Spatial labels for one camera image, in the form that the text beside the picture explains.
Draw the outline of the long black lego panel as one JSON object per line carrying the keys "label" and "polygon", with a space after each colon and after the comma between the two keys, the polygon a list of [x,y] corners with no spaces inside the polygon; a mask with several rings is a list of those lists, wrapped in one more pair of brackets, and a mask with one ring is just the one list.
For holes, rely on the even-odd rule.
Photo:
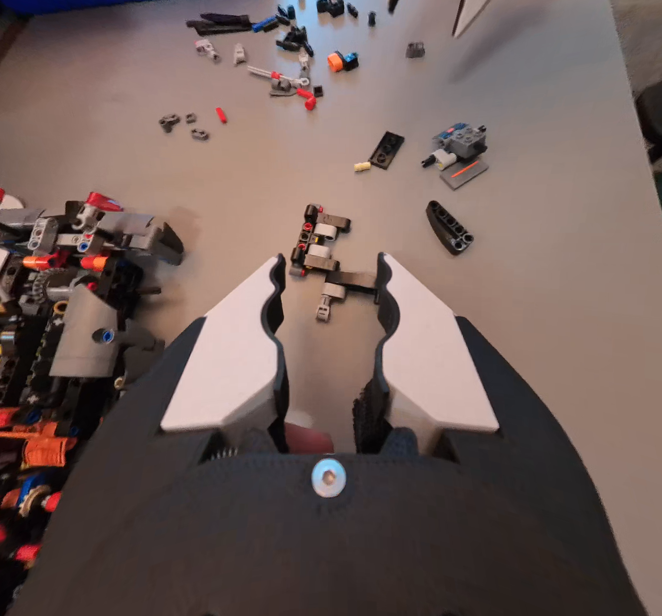
{"label": "long black lego panel", "polygon": [[201,38],[218,34],[252,32],[252,22],[248,15],[228,15],[202,13],[198,19],[187,19],[187,28],[193,29]]}

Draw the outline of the black curved lego panel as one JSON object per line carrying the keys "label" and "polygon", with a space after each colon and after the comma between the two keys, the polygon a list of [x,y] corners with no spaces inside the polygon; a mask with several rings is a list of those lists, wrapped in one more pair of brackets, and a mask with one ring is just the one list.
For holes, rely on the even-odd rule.
{"label": "black curved lego panel", "polygon": [[438,240],[452,256],[461,255],[472,245],[474,235],[438,201],[427,204],[426,216]]}

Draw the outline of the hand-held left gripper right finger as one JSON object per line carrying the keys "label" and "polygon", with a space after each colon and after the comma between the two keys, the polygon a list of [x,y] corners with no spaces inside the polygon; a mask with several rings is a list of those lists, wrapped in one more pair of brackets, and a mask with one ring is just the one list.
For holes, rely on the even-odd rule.
{"label": "hand-held left gripper right finger", "polygon": [[494,433],[499,423],[452,309],[391,254],[377,258],[384,337],[375,350],[378,412],[415,433]]}

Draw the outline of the grey orange-striped lego assembly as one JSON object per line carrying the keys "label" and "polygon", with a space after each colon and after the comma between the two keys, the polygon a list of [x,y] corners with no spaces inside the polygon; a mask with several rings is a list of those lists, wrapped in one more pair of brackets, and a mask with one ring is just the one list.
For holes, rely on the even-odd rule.
{"label": "grey orange-striped lego assembly", "polygon": [[489,166],[484,161],[487,151],[487,128],[456,123],[433,137],[435,149],[420,165],[433,167],[441,180],[457,191],[484,174]]}

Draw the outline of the black beam white connector lego assembly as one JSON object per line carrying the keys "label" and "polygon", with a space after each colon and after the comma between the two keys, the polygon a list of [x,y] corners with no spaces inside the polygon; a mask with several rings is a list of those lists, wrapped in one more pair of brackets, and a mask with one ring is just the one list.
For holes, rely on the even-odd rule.
{"label": "black beam white connector lego assembly", "polygon": [[346,300],[348,294],[370,296],[375,305],[379,304],[377,276],[368,272],[330,271],[322,286],[316,321],[327,323],[333,304]]}

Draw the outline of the black lego plate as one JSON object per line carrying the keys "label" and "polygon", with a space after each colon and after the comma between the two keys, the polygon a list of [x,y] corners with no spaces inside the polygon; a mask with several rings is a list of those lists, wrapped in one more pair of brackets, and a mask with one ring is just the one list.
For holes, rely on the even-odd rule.
{"label": "black lego plate", "polygon": [[386,131],[373,150],[368,162],[374,167],[387,170],[403,144],[403,136]]}

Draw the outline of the black frame red pins lego assembly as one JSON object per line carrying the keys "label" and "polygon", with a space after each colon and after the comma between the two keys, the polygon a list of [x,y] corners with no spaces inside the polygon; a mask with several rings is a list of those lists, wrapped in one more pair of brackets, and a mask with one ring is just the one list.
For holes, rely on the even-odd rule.
{"label": "black frame red pins lego assembly", "polygon": [[310,271],[328,273],[339,270],[340,262],[333,256],[332,245],[338,236],[349,233],[351,229],[349,218],[331,215],[322,205],[307,205],[290,255],[290,276],[303,278]]}

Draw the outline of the lego technic car model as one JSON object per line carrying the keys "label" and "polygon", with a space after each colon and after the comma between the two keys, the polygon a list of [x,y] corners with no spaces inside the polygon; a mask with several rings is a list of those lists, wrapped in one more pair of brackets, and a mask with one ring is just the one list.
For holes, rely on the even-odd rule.
{"label": "lego technic car model", "polygon": [[98,192],[1,210],[1,573],[23,575],[76,457],[165,343],[134,319],[140,257],[178,266],[168,223]]}

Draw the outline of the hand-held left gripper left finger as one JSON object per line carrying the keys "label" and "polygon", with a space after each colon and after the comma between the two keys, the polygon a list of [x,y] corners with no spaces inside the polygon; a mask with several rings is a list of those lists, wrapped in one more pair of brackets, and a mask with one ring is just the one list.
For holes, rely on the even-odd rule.
{"label": "hand-held left gripper left finger", "polygon": [[204,316],[160,427],[168,433],[267,430],[289,408],[283,255],[269,258]]}

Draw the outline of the grey axle red bush assembly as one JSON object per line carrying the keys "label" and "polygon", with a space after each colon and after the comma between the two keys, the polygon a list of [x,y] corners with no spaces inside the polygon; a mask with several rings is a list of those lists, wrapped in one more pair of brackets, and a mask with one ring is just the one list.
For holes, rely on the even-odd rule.
{"label": "grey axle red bush assembly", "polygon": [[255,66],[247,66],[247,71],[259,78],[267,79],[270,82],[271,90],[269,95],[271,97],[288,97],[299,94],[303,91],[303,96],[310,96],[308,90],[310,86],[310,79],[308,77],[291,78],[279,72],[272,70],[265,70]]}

